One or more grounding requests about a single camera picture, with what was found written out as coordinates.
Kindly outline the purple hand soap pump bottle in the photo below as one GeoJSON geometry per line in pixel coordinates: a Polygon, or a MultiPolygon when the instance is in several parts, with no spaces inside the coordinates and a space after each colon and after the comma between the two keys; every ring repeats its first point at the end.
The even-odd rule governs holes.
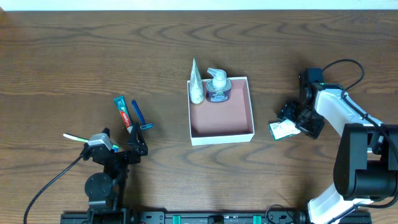
{"type": "Polygon", "coordinates": [[[215,68],[208,68],[207,72],[213,78],[206,83],[206,100],[210,103],[221,103],[229,100],[232,84],[226,72],[215,68]]]}

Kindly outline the white Pantene tube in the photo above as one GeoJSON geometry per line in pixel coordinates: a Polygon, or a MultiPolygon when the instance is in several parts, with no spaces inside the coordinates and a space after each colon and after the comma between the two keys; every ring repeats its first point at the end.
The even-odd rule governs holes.
{"type": "Polygon", "coordinates": [[[190,75],[189,96],[190,101],[194,104],[200,104],[205,99],[203,82],[195,59],[193,59],[190,75]]]}

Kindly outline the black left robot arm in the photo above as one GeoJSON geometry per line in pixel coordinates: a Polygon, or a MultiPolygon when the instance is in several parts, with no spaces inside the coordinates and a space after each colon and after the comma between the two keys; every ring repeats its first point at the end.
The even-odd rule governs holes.
{"type": "Polygon", "coordinates": [[[109,137],[109,129],[93,135],[85,143],[80,156],[102,165],[103,171],[93,174],[85,184],[89,198],[88,223],[133,223],[134,212],[123,206],[128,166],[140,163],[148,155],[148,147],[140,126],[134,123],[129,131],[128,150],[117,151],[109,137]]]}

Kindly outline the green white soap packet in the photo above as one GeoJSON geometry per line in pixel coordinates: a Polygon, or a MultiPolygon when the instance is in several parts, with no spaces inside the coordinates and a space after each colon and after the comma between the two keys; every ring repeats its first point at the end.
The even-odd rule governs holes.
{"type": "Polygon", "coordinates": [[[271,135],[275,141],[300,134],[301,131],[295,127],[295,124],[290,120],[279,121],[269,124],[271,135]]]}

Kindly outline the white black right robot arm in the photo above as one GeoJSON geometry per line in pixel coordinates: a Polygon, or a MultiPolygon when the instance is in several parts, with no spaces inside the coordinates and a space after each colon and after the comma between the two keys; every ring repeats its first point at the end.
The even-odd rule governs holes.
{"type": "Polygon", "coordinates": [[[341,138],[333,183],[292,217],[294,223],[370,222],[359,208],[397,203],[397,126],[368,115],[341,85],[301,84],[300,101],[286,102],[279,119],[281,133],[298,129],[315,139],[329,122],[341,138]]]}

